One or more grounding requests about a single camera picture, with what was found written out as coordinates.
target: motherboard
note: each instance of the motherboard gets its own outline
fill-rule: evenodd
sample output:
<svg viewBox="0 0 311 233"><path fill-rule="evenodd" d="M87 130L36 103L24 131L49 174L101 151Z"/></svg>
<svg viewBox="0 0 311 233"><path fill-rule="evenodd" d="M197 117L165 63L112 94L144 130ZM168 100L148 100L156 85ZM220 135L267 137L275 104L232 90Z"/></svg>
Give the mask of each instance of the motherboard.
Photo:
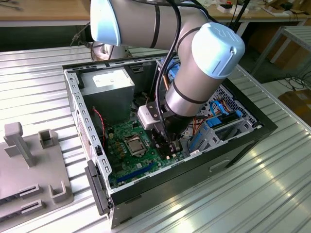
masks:
<svg viewBox="0 0 311 233"><path fill-rule="evenodd" d="M111 187L137 180L184 159L182 153L160 155L138 120L114 125L106 130L105 153L112 167Z"/></svg>

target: aluminum table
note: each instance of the aluminum table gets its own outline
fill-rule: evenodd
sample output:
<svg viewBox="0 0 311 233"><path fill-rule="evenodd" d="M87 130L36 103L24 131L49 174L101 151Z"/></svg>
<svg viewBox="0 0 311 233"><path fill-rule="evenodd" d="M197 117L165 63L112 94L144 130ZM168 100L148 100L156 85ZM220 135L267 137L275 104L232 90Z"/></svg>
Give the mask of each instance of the aluminum table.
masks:
<svg viewBox="0 0 311 233"><path fill-rule="evenodd" d="M310 232L311 129L239 66L230 80L278 129L236 165L110 230L86 178L61 67L90 61L84 47L0 53L0 140L14 121L25 135L56 130L74 194L70 205L6 232Z"/></svg>

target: gray fixture holder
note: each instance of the gray fixture holder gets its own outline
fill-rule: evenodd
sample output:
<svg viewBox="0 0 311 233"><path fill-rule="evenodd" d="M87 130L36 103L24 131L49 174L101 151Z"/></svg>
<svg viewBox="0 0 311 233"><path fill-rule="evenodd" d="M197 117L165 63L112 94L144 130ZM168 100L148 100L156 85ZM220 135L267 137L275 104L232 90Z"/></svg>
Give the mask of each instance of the gray fixture holder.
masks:
<svg viewBox="0 0 311 233"><path fill-rule="evenodd" d="M19 122L4 126L0 144L0 232L73 201L57 133L22 137Z"/></svg>

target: metal case frame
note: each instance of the metal case frame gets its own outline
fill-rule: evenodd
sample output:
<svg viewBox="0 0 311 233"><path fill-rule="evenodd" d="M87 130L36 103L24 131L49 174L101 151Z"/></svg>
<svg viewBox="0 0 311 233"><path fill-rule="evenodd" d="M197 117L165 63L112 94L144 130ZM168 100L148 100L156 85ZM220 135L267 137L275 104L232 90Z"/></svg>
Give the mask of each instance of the metal case frame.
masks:
<svg viewBox="0 0 311 233"><path fill-rule="evenodd" d="M109 69L159 59L161 59L161 55L153 55L63 67L70 109L86 156L90 159L88 161L88 167L86 167L86 174L99 213L101 215L108 214L112 228L161 204L225 168L234 165L259 141L266 138L277 128L251 100L230 80L226 79L223 82L223 86L253 116L256 116L257 121L262 125L261 128L234 140L229 140L226 144L212 149L205 154L201 152L197 153L191 156L191 158L187 158L188 160L180 161L156 175L139 179L134 184L128 183L122 186L120 190L112 190L108 181L108 175L112 169L79 91L79 85L81 84L79 76L83 72L92 72L98 69Z"/></svg>

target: white label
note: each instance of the white label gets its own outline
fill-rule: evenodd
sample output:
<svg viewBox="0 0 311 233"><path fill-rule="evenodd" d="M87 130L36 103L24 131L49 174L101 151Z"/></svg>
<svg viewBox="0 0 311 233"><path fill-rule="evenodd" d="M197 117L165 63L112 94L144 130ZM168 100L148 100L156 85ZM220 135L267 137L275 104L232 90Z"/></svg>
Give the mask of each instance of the white label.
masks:
<svg viewBox="0 0 311 233"><path fill-rule="evenodd" d="M199 150L195 150L194 152L190 153L190 156L193 156L193 155L195 155L197 153L200 153L200 151Z"/></svg>
<svg viewBox="0 0 311 233"><path fill-rule="evenodd" d="M298 96L301 100L307 100L307 99L308 99L308 97L307 97L305 94L302 94L302 93L297 94L297 96Z"/></svg>
<svg viewBox="0 0 311 233"><path fill-rule="evenodd" d="M110 86L115 83L122 83L127 79L122 69L113 70L106 74L95 75L93 81L97 87Z"/></svg>

